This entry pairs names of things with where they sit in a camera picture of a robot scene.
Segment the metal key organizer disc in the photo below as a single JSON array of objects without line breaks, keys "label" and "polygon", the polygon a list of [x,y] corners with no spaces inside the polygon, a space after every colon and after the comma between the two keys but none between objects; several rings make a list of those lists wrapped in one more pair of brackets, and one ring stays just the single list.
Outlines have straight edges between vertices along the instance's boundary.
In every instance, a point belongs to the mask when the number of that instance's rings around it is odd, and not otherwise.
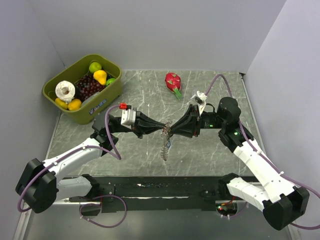
[{"label": "metal key organizer disc", "polygon": [[171,125],[173,121],[172,120],[167,120],[166,123],[164,124],[164,127],[161,132],[161,139],[162,139],[162,146],[161,146],[161,158],[164,161],[167,161],[168,159],[168,153],[169,149],[171,147]]}]

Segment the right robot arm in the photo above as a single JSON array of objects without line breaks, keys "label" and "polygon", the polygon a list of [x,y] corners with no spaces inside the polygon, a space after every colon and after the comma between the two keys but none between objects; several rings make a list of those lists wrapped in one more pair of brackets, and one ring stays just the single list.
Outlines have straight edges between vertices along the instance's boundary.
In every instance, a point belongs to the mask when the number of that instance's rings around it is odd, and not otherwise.
[{"label": "right robot arm", "polygon": [[253,135],[240,123],[241,110],[236,99],[223,97],[216,111],[205,112],[205,103],[190,105],[187,112],[170,127],[170,135],[192,138],[201,129],[218,129],[220,141],[253,173],[261,188],[234,173],[220,179],[218,193],[223,199],[241,198],[262,211],[265,220],[282,230],[305,214],[309,191],[284,178],[264,155]]}]

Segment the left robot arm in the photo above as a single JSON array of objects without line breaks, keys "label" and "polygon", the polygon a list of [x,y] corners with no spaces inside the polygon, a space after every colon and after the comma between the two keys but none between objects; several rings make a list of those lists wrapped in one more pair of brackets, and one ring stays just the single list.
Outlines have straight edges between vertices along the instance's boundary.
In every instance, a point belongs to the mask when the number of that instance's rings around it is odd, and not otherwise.
[{"label": "left robot arm", "polygon": [[120,117],[105,113],[102,121],[95,121],[93,134],[78,146],[43,161],[30,160],[15,187],[20,196],[17,204],[19,212],[24,212],[22,203],[30,210],[42,213],[55,201],[70,197],[84,197],[87,201],[95,200],[99,187],[91,176],[79,176],[73,179],[65,177],[78,167],[105,154],[121,160],[116,149],[118,138],[114,133],[134,133],[138,138],[151,134],[165,127],[140,111],[126,109]]}]

